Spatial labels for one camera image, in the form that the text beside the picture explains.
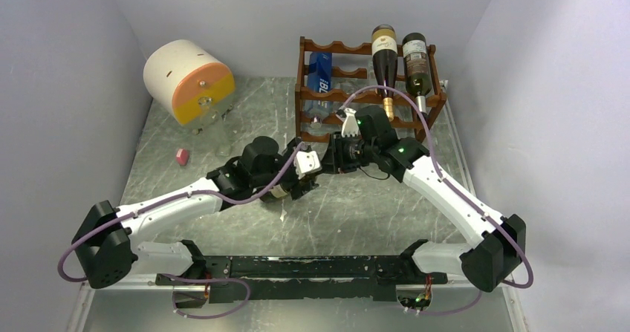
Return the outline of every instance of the gold bottle cap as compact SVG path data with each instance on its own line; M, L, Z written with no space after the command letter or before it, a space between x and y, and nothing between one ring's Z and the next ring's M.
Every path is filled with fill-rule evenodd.
M383 98L383 109L385 109L389 121L394 120L394 100L392 98Z

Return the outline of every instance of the pink object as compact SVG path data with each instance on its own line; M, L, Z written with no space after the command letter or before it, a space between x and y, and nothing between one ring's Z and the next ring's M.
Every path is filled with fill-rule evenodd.
M181 166L185 166L188 163L188 157L189 154L186 149L179 149L178 153L175 155L175 159Z

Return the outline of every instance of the wine rack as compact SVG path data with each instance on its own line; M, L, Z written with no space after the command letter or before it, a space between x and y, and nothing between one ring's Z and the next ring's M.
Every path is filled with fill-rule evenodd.
M433 123L438 118L440 111L444 107L446 103L446 93L441 90L440 80L438 78L438 67L435 64L435 45L430 45L428 48L429 53L429 69L431 71L431 82L433 87L433 95L426 98L426 105L429 107L429 120L427 120L427 124L429 128L433 126ZM296 112L296 135L302 137L304 141L308 142L318 142L318 143L327 143L330 137L330 134L324 135L313 135L306 130L302 130L303 123L310 123L311 119L306 115L306 113L302 110L304 108L305 100L324 100L329 102L345 102L346 99L350 96L350 94L340 90L334 89L332 91L326 93L316 93L306 87L305 77L308 74L308 63L305 63L305 52L330 52L330 53L345 53L345 54L354 54L354 55L369 55L371 56L371 43L364 42L361 45L351 48L346 46L341 41L333 41L329 45L318 45L311 39L306 39L304 36L299 38L299 62L297 68L297 81L295 87L295 112ZM403 55L403 47L398 45L398 56ZM367 79L368 78L368 70L366 68L358 68L355 71L344 71L337 66L334 66L332 69L332 77L342 77L342 78L359 78L359 79ZM398 75L397 81L404 82L405 77ZM383 98L376 93L376 91L367 91L364 93L365 95L357 96L353 102L355 103L370 103L370 104L382 104ZM424 129L422 127L422 122L418 119L416 113L413 112L413 108L410 104L399 96L394 97L394 105L406 107L406 110L412 111L412 121L405 121L400 119L399 117L395 117L392 121L392 126L394 128L410 128L414 130L414 134L417 140L422 141L425 138ZM328 117L324 118L322 121L324 124L336 124L338 126L342 125L342 121L337 118L337 116L333 113Z

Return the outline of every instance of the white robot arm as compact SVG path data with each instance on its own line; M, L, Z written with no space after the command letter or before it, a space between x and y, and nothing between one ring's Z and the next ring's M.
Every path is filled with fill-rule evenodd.
M316 187L316 175L351 172L370 163L376 163L382 171L431 201L466 239L465 244L418 241L411 255L414 264L412 274L463 275L480 290L492 291L520 264L514 249L486 219L501 222L501 226L524 249L525 223L517 215L503 217L471 195L446 172L441 171L439 175L435 170L436 167L441 170L441 167L434 165L427 156L427 150L418 141L397 138L380 107L366 107L352 113L351 117L352 120L356 118L361 137L347 133L332 134L321 162L310 148L300 150L303 143L299 138L292 140L287 149L278 154L279 147L273 139L258 137L245 147L242 156L229 160L225 166L182 189L117 208L112 208L107 201L95 205L73 242L116 217L133 218L103 230L76 248L90 285L94 288L108 287L129 274L190 277L195 271L198 275L205 269L206 261L191 241L162 244L150 240L168 227L219 212L233 204L247 203L258 197L263 201L286 195L300 198ZM455 194L445 180L454 184L474 204L483 207L484 215L479 215L460 195ZM265 195L257 196L257 193L266 191ZM366 272L370 270L367 265L365 268ZM393 269L407 272L405 267L398 265ZM375 270L381 271L382 268L376 267ZM374 274L379 279L386 278ZM396 276L395 281L406 281L400 279L400 273Z

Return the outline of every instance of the cable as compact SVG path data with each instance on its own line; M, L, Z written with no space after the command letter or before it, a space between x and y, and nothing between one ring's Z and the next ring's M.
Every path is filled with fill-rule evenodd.
M453 191L457 196L459 196L462 200L464 200L479 215L483 216L487 221L489 221L490 224L492 224L495 227L495 229L498 230L501 233L501 235L503 235L503 237L507 240L507 242L510 243L512 248L514 248L516 253L519 255L519 258L523 262L523 265L525 266L525 269L527 270L527 282L524 284L517 284L512 281L504 280L503 283L510 285L512 287L520 288L520 289L527 289L528 287L530 287L533 284L533 271L532 271L531 264L529 260L527 260L527 256L525 256L525 252L523 251L523 249L521 249L521 247L503 229L503 227L501 227L500 224L498 224L489 215L486 216L484 210L482 210L481 207L477 206L474 202L472 202L462 191L460 191L457 187L455 187L455 185L453 185L448 179L444 178L444 176L442 175L442 171L440 170L440 166L438 165L438 160L436 159L435 147L433 146L433 138L432 138L431 132L429 131L429 126L426 124L426 120L424 119L422 112L420 111L418 106L414 103L414 101L411 98L409 98L406 94L397 90L396 88L386 87L384 85L369 85L367 87L361 88L360 90L354 92L350 97L348 97L348 99L346 99L345 102L341 105L340 110L343 110L350 102L352 102L352 100L354 100L354 98L358 94L364 91L367 91L368 89L374 89L374 88L392 91L398 94L399 96L401 96L402 98L404 98L411 105L411 107L413 107L416 114L418 114L418 117L420 118L420 121L422 122L422 127L424 128L424 132L426 133L426 141L429 144L429 156L431 157L431 162L433 163L433 167L435 168L435 172L438 174L438 177L451 189L451 191Z
M369 173L367 173L362 167L360 167L359 170L361 170L362 173L366 174L367 177L374 178L375 180L385 181L391 176L390 174L387 174L387 176L385 176L384 178L376 178L374 176L371 176Z
M405 311L407 310L414 310L417 313L421 314L421 315L427 315L427 316L448 316L448 315L453 315L455 313L460 313L462 311L468 310L469 308L471 308L472 306L475 306L479 300L481 300L481 290L479 290L479 293L477 293L477 296L475 297L474 300L472 300L468 305L462 306L462 307L458 307L454 310L448 310L448 311L422 311L422 310L415 310L413 308L409 308L409 307L404 307L402 305L398 305L399 308L403 308L405 309Z
M182 281L182 282L186 282L189 284L214 284L216 282L235 282L237 284L241 284L243 286L245 286L245 290L247 290L247 293L245 295L245 299L243 299L243 301L238 304L238 306L236 306L235 308L233 308L232 310L228 310L225 311L223 313L218 313L216 315L210 315L210 316L199 316L199 315L190 315L188 313L184 313L182 312L180 309L177 308L177 303L175 302L175 294L173 293L171 301L173 303L173 312L176 313L179 316L182 316L185 319L218 319L220 317L224 317L227 315L230 315L231 313L235 313L238 310L241 310L245 304L247 304L248 301L250 301L250 296L252 295L252 290L250 288L250 286L247 284L247 282L240 280L240 279L232 279L232 278L224 278L224 279L185 279L185 278L180 278L179 276L174 276L174 275L170 275L170 274L163 274L165 277L176 280L176 281Z
M267 192L269 192L269 190L271 190L272 187L274 187L276 185L276 183L278 183L278 181L280 181L280 178L287 172L287 170L289 170L289 166L293 163L293 160L295 160L295 157L297 156L297 153L306 146L306 143L301 142L299 143L296 148L295 151L293 151L293 154L291 154L291 156L288 158L287 162L282 166L282 168L280 169L280 172L278 172L278 174L273 178L273 180L271 182L269 182L268 185L266 185L262 190L260 190L259 192L257 192L255 195L253 195L250 198L244 199L244 200L233 200L232 198L227 197L226 195L222 195L219 192L216 191L212 191L211 189L198 189L195 191L191 191L191 192L182 192L173 196L169 196L167 198L164 198L163 200L159 200L154 202L153 204L149 204L148 206L144 206L142 208L140 208L137 213L127 213L126 215L122 215L120 217L114 218L111 221L98 226L96 228L94 228L92 231L88 232L87 234L85 234L83 237L77 239L77 241L75 241L65 252L63 252L63 254L61 255L61 258L59 259L59 262L57 263L57 272L59 274L59 276L61 276L62 279L69 281L69 282L83 282L86 281L88 278L87 277L82 277L82 278L74 278L72 276L69 276L68 274L65 273L64 269L63 269L63 265L65 263L65 261L68 259L68 257L70 256L70 254L72 254L73 251L75 251L81 244L84 244L87 240L89 240L90 238L94 237L95 235L99 234L100 232L102 232L103 230L108 229L111 226L114 226L115 224L118 224L122 221L126 221L127 219L130 219L134 216L137 215L141 215L147 211L150 211L151 209L157 208L159 206L162 206L164 204L167 204L169 202L178 200L180 198L191 198L193 195L213 195L216 196L218 198L220 198L223 201L226 201L227 203L230 204L248 204L250 202L254 202L255 200L259 199L260 197L262 197L264 194L266 194Z

